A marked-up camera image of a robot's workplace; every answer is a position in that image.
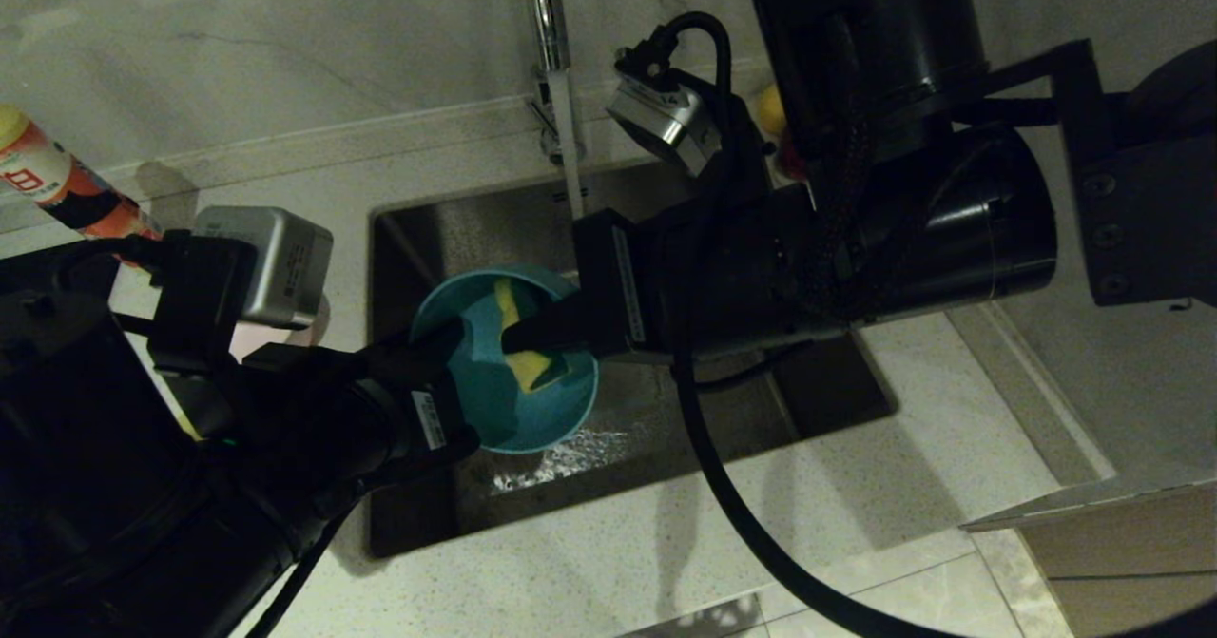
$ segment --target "stainless steel sink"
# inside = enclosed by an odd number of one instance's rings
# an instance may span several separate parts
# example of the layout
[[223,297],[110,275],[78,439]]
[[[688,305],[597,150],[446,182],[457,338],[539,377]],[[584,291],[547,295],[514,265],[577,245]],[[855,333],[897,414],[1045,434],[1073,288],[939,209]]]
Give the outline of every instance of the stainless steel sink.
[[[635,222],[696,192],[694,181],[662,164],[583,181],[589,213],[612,206]],[[378,214],[372,236],[374,338],[409,328],[427,293],[462,272],[533,263],[578,280],[570,209],[557,181]],[[699,375],[727,375],[761,356],[703,364]],[[825,396],[825,388],[834,392]],[[829,403],[832,412],[825,413]],[[849,338],[783,362],[773,376],[705,396],[702,407],[728,460],[891,412]],[[696,469],[668,371],[607,363],[591,414],[568,441],[535,455],[483,450],[448,474],[375,494],[370,550],[399,554]]]

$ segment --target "white countertop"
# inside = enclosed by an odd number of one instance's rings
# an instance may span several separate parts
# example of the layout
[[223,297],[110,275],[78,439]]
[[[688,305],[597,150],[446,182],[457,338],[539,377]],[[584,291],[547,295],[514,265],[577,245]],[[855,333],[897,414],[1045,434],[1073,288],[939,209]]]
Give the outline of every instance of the white countertop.
[[[644,160],[610,121],[583,127],[584,167]],[[333,231],[323,345],[357,349],[374,214],[555,177],[526,131],[204,189],[197,208],[282,206]],[[191,201],[159,198],[151,209],[192,217]],[[58,225],[23,229],[0,235],[0,257],[74,239]],[[157,293],[144,281],[123,268],[114,309],[151,313]],[[899,404],[894,416],[730,468],[797,560],[823,566],[887,549],[1058,489],[946,317],[862,338]],[[361,513],[347,524],[275,636],[607,637],[772,582],[696,474],[391,560],[364,556],[365,525]]]

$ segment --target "teal bowl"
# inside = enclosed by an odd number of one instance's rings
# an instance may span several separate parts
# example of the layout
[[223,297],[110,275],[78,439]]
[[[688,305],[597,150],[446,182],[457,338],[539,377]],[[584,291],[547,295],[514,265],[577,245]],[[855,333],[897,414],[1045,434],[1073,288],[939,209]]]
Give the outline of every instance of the teal bowl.
[[500,265],[456,275],[422,301],[410,338],[416,341],[443,323],[460,318],[465,336],[448,369],[456,379],[465,421],[478,431],[482,448],[494,453],[538,453],[574,433],[596,399],[600,365],[591,353],[565,353],[568,373],[551,385],[526,393],[503,357],[503,315],[494,282],[509,276],[534,284],[555,301],[577,289],[535,265]]

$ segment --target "marble wall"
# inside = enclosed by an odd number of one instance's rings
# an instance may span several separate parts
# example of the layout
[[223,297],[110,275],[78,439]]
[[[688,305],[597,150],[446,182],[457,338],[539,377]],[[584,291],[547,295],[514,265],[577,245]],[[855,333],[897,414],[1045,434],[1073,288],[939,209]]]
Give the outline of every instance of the marble wall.
[[[10,0],[0,101],[95,167],[526,94],[526,0]],[[690,9],[762,56],[748,0],[566,0],[577,84]],[[694,61],[712,58],[691,40]]]

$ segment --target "yellow sponge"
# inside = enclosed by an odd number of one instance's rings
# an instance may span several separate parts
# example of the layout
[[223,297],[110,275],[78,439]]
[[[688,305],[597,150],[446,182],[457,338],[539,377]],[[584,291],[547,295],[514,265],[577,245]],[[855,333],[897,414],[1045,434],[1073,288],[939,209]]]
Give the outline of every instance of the yellow sponge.
[[[527,293],[518,293],[516,280],[501,278],[494,282],[494,301],[503,313],[503,330],[522,319],[521,307],[526,310],[525,317],[535,314],[539,306],[528,300]],[[516,382],[526,393],[534,393],[550,384],[557,381],[566,374],[566,363],[561,357],[545,356],[537,351],[521,351],[504,356],[511,374],[516,376]]]

